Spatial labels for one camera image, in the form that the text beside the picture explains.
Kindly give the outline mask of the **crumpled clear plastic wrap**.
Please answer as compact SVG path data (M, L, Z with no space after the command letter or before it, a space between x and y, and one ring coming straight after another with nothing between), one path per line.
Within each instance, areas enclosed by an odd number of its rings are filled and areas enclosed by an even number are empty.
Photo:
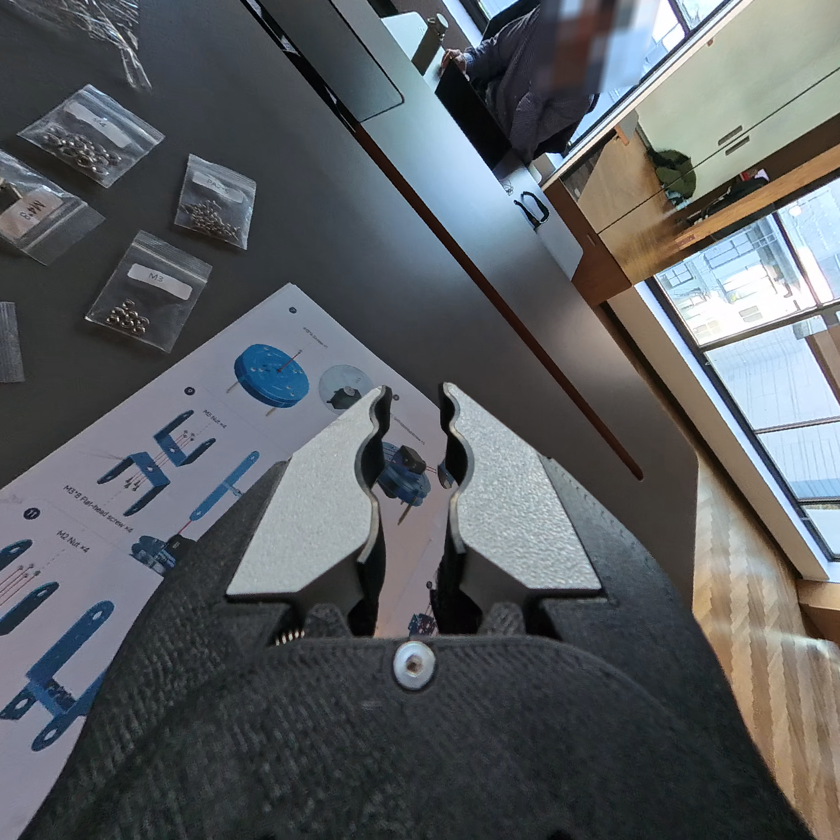
M81 34L118 51L123 73L132 88L151 91L140 61L137 29L140 2L136 1L20 1L24 14L61 32Z

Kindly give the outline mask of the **group of small screw bags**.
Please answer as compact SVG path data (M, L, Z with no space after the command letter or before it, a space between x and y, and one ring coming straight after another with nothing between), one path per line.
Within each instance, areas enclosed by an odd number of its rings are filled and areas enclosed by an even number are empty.
M103 188L113 187L164 139L161 131L91 84L17 136ZM189 154L174 225L246 250L256 189L252 178ZM211 272L206 262L141 230L85 319L170 352Z

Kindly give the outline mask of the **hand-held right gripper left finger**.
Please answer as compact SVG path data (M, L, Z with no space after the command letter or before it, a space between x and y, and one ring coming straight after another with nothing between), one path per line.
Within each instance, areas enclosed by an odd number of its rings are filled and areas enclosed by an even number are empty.
M285 602L299 616L334 605L372 636L385 578L373 492L384 469L391 388L376 386L289 459L226 590L233 602Z

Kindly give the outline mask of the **green backpack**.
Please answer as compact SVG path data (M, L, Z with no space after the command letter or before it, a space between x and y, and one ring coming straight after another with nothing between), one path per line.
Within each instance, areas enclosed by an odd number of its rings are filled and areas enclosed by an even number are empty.
M697 175L690 157L677 150L647 149L660 185L675 207L687 203L697 189Z

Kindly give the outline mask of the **dark desk mat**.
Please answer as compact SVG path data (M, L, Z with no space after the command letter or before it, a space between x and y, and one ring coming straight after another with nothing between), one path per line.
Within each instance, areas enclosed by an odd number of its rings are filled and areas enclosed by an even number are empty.
M272 24L358 122L404 97L331 1L260 1Z

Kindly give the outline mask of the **wooden side counter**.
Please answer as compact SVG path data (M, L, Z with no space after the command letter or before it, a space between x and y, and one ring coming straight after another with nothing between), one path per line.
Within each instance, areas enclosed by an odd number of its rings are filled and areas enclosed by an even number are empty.
M839 118L835 116L757 164L770 183L697 226L696 211L677 210L665 197L637 134L611 138L584 185L559 178L545 189L583 248L572 282L586 303L598 308L633 285L696 253L714 239L800 197L838 175Z

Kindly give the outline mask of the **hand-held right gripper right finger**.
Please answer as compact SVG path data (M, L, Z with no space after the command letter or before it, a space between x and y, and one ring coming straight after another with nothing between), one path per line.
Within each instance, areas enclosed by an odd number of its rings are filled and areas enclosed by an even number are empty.
M477 634L497 605L592 599L603 585L561 500L560 468L454 383L441 384L455 481L434 585L441 635Z

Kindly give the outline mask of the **pale green cabinet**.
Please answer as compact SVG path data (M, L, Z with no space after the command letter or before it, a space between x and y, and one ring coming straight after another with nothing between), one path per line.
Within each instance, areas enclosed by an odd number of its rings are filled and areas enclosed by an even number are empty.
M703 196L839 110L839 2L754 1L637 105L660 154Z

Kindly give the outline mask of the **grey cylinder bottle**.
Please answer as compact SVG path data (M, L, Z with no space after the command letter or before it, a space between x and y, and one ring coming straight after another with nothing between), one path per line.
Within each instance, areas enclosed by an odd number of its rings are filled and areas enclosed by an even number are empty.
M430 70L439 70L444 59L443 43L448 32L447 18L438 13L426 19L426 29L413 54L415 68L425 76Z

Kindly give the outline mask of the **printed assembly manual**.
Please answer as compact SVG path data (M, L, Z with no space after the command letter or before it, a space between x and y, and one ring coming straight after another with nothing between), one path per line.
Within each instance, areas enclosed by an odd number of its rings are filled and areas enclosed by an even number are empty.
M187 542L378 385L393 400L376 634L434 634L438 408L292 285L2 489L2 838L46 797L91 687Z

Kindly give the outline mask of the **black laptop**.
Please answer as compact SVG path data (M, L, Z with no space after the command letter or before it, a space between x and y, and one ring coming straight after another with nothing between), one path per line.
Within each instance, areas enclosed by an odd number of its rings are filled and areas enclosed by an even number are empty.
M524 166L466 75L454 63L442 69L437 99L455 121L483 162L493 171Z

